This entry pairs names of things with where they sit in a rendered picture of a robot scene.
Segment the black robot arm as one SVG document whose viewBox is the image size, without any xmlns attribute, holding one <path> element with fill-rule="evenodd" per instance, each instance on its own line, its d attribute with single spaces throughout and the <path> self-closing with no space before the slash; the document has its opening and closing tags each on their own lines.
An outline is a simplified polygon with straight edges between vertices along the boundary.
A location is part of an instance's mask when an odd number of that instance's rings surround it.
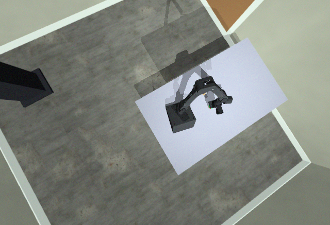
<svg viewBox="0 0 330 225">
<path fill-rule="evenodd" d="M 207 82 L 207 83 L 206 83 Z M 204 84 L 206 83 L 206 85 Z M 175 104 L 172 106 L 172 109 L 176 112 L 176 114 L 183 120 L 183 122 L 187 121 L 190 117 L 184 112 L 186 111 L 190 104 L 199 96 L 202 94 L 207 93 L 208 91 L 212 91 L 214 94 L 217 95 L 217 99 L 215 99 L 215 103 L 212 104 L 213 108 L 216 108 L 216 114 L 222 114 L 224 113 L 222 110 L 222 103 L 228 104 L 232 103 L 233 98 L 232 96 L 227 96 L 226 92 L 221 89 L 213 80 L 212 76 L 205 77 L 202 79 L 198 79 L 194 86 L 192 91 L 188 94 L 188 96 L 179 102 L 179 104 Z"/>
</svg>

